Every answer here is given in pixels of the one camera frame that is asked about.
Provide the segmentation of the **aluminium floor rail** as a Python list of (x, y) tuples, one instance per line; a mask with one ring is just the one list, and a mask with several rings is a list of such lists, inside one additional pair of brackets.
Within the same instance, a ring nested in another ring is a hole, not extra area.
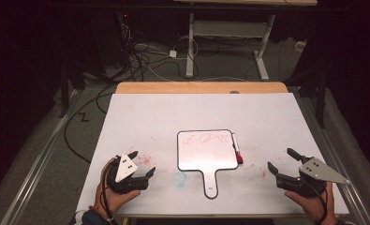
[(37, 124), (26, 141), (24, 149), (20, 152), (12, 169), (15, 177), (19, 176), (18, 172), (23, 173), (23, 177), (20, 178), (21, 185), (18, 187), (0, 225), (18, 224), (50, 161), (63, 127), (68, 121), (69, 114), (80, 100), (81, 94), (82, 91), (79, 90), (70, 91), (68, 107), (64, 114), (61, 114), (63, 104), (55, 105)]
[(370, 165), (332, 97), (325, 99), (324, 127), (316, 117), (317, 101), (295, 95), (326, 162), (342, 173), (350, 185), (337, 185), (349, 213), (339, 218), (356, 225), (370, 225)]

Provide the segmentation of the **white desk frame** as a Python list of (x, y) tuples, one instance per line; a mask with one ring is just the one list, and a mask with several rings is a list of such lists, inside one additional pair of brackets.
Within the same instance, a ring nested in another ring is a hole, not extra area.
[[(207, 7), (221, 4), (225, 7), (314, 7), (317, 0), (175, 0), (176, 2), (186, 3), (188, 6), (195, 7), (205, 4)], [(263, 62), (263, 54), (273, 29), (275, 13), (269, 13), (266, 22), (229, 22), (229, 21), (208, 21), (198, 20), (194, 13), (189, 14), (188, 26), (188, 47), (186, 55), (187, 78), (194, 77), (194, 66), (196, 65), (195, 56), (199, 46), (195, 37), (222, 37), (222, 38), (261, 38), (260, 48), (254, 51), (254, 58), (259, 70), (260, 78), (268, 81), (269, 76)]]

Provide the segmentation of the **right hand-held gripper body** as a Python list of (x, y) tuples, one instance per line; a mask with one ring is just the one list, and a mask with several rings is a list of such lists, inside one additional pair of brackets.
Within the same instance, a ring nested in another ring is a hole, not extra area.
[(328, 182), (349, 185), (350, 181), (316, 157), (293, 156), (302, 162), (298, 169), (299, 176), (291, 177), (275, 170), (276, 186), (293, 191), (305, 198), (316, 198), (321, 195)]

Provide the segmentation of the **white marker with red cap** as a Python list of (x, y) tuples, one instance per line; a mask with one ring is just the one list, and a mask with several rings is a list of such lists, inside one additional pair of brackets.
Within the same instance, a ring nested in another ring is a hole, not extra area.
[(233, 141), (233, 147), (234, 147), (235, 153), (236, 153), (237, 163), (242, 165), (242, 164), (244, 164), (244, 160), (243, 160), (243, 157), (240, 153), (239, 145), (238, 145), (235, 133), (231, 133), (231, 137), (232, 137), (232, 141)]

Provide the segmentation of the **person's right hand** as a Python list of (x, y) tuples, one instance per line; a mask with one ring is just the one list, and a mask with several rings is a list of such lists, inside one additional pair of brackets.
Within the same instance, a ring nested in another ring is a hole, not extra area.
[(321, 195), (324, 204), (319, 198), (304, 198), (292, 191), (286, 191), (285, 196), (300, 205), (314, 224), (325, 218), (337, 218), (334, 212), (333, 184), (331, 182), (327, 183), (326, 191)]

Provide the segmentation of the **black metal stand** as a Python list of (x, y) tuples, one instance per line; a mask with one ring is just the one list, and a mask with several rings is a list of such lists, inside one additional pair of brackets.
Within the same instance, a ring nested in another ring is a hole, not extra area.
[(60, 117), (63, 118), (67, 114), (69, 107), (69, 86), (76, 87), (75, 68), (71, 61), (65, 61), (61, 66), (60, 84), (62, 101)]
[(318, 101), (316, 108), (316, 118), (321, 128), (325, 128), (324, 108), (325, 108), (326, 81), (327, 81), (326, 73), (322, 72), (320, 75), (320, 84), (318, 86)]

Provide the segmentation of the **small whiteboard with handle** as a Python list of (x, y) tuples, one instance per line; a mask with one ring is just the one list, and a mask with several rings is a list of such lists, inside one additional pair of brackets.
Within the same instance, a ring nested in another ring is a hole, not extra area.
[(200, 172), (204, 195), (218, 195), (216, 173), (235, 170), (235, 149), (228, 129), (183, 130), (177, 134), (177, 167), (182, 172)]

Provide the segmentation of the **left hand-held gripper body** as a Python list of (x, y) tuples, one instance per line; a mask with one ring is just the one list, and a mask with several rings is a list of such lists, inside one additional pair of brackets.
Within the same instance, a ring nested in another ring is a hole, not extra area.
[(133, 177), (138, 169), (133, 159), (130, 159), (128, 155), (121, 155), (116, 157), (108, 168), (107, 185), (115, 193), (127, 194), (132, 190), (148, 188), (149, 180), (142, 182), (139, 177)]

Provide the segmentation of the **person's left hand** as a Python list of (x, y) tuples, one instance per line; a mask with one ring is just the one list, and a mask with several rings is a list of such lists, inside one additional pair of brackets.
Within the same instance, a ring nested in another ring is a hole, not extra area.
[(111, 158), (102, 169), (100, 182), (96, 188), (94, 208), (104, 218), (112, 218), (125, 203), (132, 201), (141, 194), (141, 192), (137, 189), (132, 190), (127, 194), (118, 194), (108, 188), (106, 185), (105, 173), (112, 162), (113, 158)]

